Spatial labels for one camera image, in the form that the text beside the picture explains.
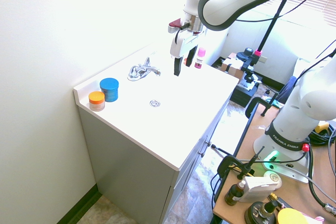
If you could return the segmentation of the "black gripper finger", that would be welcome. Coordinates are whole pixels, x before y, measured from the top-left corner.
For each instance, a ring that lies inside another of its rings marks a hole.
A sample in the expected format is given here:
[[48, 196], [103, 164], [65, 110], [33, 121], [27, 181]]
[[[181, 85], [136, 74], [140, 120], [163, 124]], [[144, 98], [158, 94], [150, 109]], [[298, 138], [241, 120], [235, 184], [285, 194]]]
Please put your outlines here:
[[174, 75], [179, 76], [181, 72], [182, 58], [174, 59]]
[[190, 66], [191, 66], [192, 61], [193, 61], [193, 58], [194, 58], [196, 52], [197, 52], [197, 46], [195, 46], [194, 48], [192, 48], [192, 49], [189, 51], [189, 53], [188, 53], [188, 55], [187, 55], [187, 58], [186, 58], [186, 63], [185, 63], [185, 65], [186, 65], [187, 67], [190, 67]]

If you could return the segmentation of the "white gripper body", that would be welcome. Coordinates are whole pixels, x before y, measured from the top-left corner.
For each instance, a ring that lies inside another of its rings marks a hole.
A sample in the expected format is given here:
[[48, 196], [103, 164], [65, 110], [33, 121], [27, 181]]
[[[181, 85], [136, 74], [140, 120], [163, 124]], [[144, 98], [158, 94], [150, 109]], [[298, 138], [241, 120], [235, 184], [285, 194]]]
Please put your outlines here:
[[194, 47], [198, 46], [205, 36], [206, 28], [200, 32], [194, 32], [188, 28], [183, 30], [170, 28], [170, 33], [174, 33], [171, 43], [170, 54], [172, 57], [180, 58]]

